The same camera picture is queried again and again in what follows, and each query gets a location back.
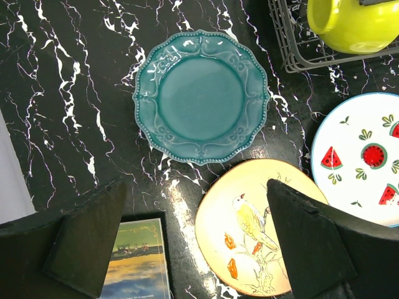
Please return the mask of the yellow-green bowl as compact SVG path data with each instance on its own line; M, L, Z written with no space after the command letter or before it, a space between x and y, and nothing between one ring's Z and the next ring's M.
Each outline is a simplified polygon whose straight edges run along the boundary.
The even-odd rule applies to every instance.
M398 37L398 1L307 2L312 31L331 49L346 54L373 54Z

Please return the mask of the teal scalloped plate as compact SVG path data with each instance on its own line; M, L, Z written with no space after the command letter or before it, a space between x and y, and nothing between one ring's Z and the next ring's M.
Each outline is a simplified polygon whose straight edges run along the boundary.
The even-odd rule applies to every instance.
M223 163L250 147L267 118L267 73L220 32L180 32L155 46L135 77L135 121L171 159Z

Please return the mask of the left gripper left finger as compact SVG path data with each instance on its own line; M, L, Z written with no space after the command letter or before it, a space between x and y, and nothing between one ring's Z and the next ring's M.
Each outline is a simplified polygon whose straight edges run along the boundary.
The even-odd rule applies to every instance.
M126 200L114 179L66 211L1 224L1 298L98 298Z

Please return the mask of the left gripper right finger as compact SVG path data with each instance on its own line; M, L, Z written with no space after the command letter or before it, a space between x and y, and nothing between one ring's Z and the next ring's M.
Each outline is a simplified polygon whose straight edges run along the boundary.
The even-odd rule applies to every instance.
M295 298L398 298L398 229L276 180L267 200Z

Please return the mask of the white watermelon plate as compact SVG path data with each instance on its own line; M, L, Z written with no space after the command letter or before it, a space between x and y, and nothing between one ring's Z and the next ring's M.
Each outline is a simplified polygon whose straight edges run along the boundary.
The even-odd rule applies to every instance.
M398 226L398 95L366 93L334 108L314 136L311 169L332 207Z

